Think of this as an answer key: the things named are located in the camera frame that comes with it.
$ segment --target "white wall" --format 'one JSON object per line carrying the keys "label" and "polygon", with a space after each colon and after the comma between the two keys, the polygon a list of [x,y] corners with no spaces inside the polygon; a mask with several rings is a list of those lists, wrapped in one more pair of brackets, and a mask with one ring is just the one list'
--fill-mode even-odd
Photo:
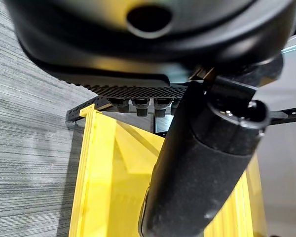
{"label": "white wall", "polygon": [[[256,95],[271,110],[296,107],[296,50],[284,55],[281,78]],[[269,234],[296,237],[296,122],[269,127],[258,157]]]}

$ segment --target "black plastic part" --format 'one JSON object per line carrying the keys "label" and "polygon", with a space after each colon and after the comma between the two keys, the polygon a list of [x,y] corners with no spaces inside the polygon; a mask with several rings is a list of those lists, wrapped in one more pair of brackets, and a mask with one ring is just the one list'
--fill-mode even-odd
{"label": "black plastic part", "polygon": [[154,115],[156,118],[164,118],[166,116],[166,108],[171,104],[172,99],[154,99]]}
{"label": "black plastic part", "polygon": [[179,106],[181,99],[177,98],[174,99],[172,104],[171,104],[171,115],[174,115],[176,113],[177,107]]}
{"label": "black plastic part", "polygon": [[[80,19],[51,0],[5,2],[17,37],[30,59],[53,76],[88,88],[143,84],[167,87],[170,83],[186,82],[187,74],[198,64],[264,63],[284,47],[296,13],[296,0],[258,0],[206,30],[147,40]],[[120,65],[125,63],[126,67],[120,71],[111,67],[103,70],[103,64],[98,62],[108,58]],[[170,80],[173,72],[163,70],[168,63],[178,66],[176,74],[182,75],[182,81]]]}
{"label": "black plastic part", "polygon": [[136,107],[138,117],[146,117],[148,115],[149,99],[133,99],[132,103]]}
{"label": "black plastic part", "polygon": [[271,125],[296,122],[296,108],[281,110],[280,112],[286,114],[287,116],[285,118],[272,119]]}
{"label": "black plastic part", "polygon": [[129,112],[129,100],[128,99],[108,99],[108,101],[117,108],[120,113]]}
{"label": "black plastic part", "polygon": [[190,83],[167,133],[140,220],[144,237],[201,235],[231,194],[268,125],[262,102],[256,102],[252,113],[245,112],[245,119],[235,118],[208,105],[202,90],[197,82]]}
{"label": "black plastic part", "polygon": [[166,116],[166,109],[163,110],[154,110],[154,115],[156,118],[164,118]]}

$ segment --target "black bracket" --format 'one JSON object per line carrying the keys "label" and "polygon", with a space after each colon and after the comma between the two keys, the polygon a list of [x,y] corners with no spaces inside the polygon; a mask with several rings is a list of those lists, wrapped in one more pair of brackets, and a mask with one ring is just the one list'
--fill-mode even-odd
{"label": "black bracket", "polygon": [[[296,122],[296,108],[291,108],[287,110],[271,111],[271,125],[284,124],[290,122]],[[155,132],[156,135],[160,137],[166,137],[167,131]]]}
{"label": "black bracket", "polygon": [[77,107],[74,107],[71,110],[68,110],[66,114],[66,122],[76,122],[80,119],[83,119],[83,117],[79,116],[80,110],[92,104],[95,105],[95,109],[98,111],[103,111],[109,107],[112,107],[112,104],[106,98],[97,96],[82,103],[81,105],[78,105]]}

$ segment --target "circular hole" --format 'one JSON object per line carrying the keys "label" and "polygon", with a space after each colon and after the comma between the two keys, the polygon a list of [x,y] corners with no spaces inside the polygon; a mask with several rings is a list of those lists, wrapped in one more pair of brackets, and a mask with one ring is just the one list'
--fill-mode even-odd
{"label": "circular hole", "polygon": [[170,30],[171,20],[171,12],[156,5],[139,6],[127,14],[129,31],[147,39],[166,34]]}

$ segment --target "yellow frame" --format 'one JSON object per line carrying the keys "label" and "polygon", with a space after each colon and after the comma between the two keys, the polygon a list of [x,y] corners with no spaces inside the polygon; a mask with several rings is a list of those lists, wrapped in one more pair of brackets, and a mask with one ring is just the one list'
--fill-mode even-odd
{"label": "yellow frame", "polygon": [[[137,224],[163,138],[94,110],[86,118],[70,237],[138,237]],[[204,237],[266,237],[254,156]]]}

